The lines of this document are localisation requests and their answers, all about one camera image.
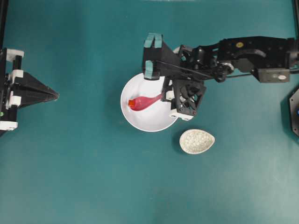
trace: robotic arm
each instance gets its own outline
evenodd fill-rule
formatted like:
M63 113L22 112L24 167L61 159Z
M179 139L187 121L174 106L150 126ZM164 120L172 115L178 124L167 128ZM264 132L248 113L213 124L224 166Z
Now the robotic arm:
M253 75L261 83L289 82L299 64L299 43L293 38L244 37L224 39L196 48L181 45L174 53L160 34L144 44L142 70L147 80L165 76L162 101L171 102L170 116L190 120L205 93L204 82ZM232 76L235 69L248 74Z

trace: black cable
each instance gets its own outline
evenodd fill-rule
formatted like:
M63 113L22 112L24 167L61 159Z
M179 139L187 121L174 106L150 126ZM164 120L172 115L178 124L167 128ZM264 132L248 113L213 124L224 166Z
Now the black cable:
M299 74L299 69L290 70L291 74Z
M156 62L159 62L159 63L162 63L162 64L167 64L167 65L173 66L173 67L178 68L178 69L186 70L186 71L189 71L189 72L192 72L192 73L195 73L195 74L207 77L206 79L203 79L202 81L214 79L213 76L209 76L209 75L207 75L205 73L201 73L201 72L194 71L194 70L191 70L191 69L183 68L183 67L171 64L171 63L162 62L162 61L159 61L159 60L156 60ZM242 75L236 75L236 76L227 76L226 78L238 78L238 77L251 76L251 75L252 75L251 73L248 73L248 74L242 74Z
M238 78L238 77L243 77L243 76L252 76L252 74L248 73L248 74L242 74L242 75L236 75L236 76L226 76L226 78Z
M192 70L192 69L186 69L186 68L183 68L183 67L180 67L180 66L171 64L171 63L167 63L167 62L162 62L162 61L159 61L159 60L155 60L155 61L156 61L156 62L159 62L159 63L162 63L162 64L167 64L167 65L173 66L173 67L178 68L178 69L181 69L181 70L185 70L185 71L192 72L192 73L195 73L195 74L198 74L198 75L201 75L201 76L205 76L205 77L207 77L207 78L213 78L212 76L207 75L207 74L202 73L202 72L199 72L199 71L194 71L194 70Z
M194 79L195 81L198 81L198 82L202 82L202 81L206 81L206 80L210 80L210 79L213 79L213 78L206 78L206 79L199 79L199 78L196 78L196 77L190 77L189 75L187 74L181 74L182 76L185 76L186 78L190 78L190 79Z

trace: yellow sticker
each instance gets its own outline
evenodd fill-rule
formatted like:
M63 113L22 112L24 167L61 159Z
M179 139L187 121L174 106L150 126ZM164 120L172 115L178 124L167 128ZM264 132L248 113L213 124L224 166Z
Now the yellow sticker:
M244 44L242 42L238 42L235 46L237 48L242 48L244 46Z

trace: white bowl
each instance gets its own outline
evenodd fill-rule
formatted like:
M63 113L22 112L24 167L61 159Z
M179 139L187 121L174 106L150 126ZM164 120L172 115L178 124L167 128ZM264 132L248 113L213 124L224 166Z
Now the white bowl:
M126 120L135 128L145 132L159 132L170 127L178 118L169 116L170 102L158 100L142 111L133 111L128 106L129 99L139 96L155 97L161 93L164 77L149 81L143 78L143 73L131 78L121 93L121 111Z

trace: white plastic part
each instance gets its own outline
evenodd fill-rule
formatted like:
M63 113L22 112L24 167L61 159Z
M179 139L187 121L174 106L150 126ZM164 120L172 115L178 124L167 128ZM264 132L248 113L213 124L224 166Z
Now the white plastic part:
M199 129L185 131L180 139L181 148L188 154L199 154L207 151L215 143L215 137Z
M121 93L121 111L126 120L135 128L145 132L158 132L171 126L177 118L169 117L170 102L158 100L142 111L133 111L128 106L129 99L139 96L155 97L161 93L164 77L159 80L145 80L143 74L131 78Z
M0 121L0 130L2 131L13 131L18 127L18 122L13 121Z
M12 84L14 84L15 78L23 78L24 77L24 71L15 69L9 74L9 79L12 81Z
M189 121L193 118L193 116L191 116L191 115L178 113L177 109L171 110L169 116L172 118L181 118L182 120L185 120L185 121Z
M172 100L174 99L174 92L173 92L173 89L171 91L167 91L166 92L166 99L167 100Z
M14 96L14 91L10 92L9 100L6 104L6 109L8 110L12 105L20 106L21 105L21 97Z
M179 49L180 49L180 47L177 47L177 48L175 48L175 49L173 50L173 52L174 52L175 54L178 54Z
M285 79L286 79L286 76L284 76L284 75L280 75L280 76L278 76L278 79L279 79L279 80L285 80Z
M22 56L24 57L25 53L21 50L15 50L15 49L7 49L6 53L6 60L8 62L13 62L16 56Z

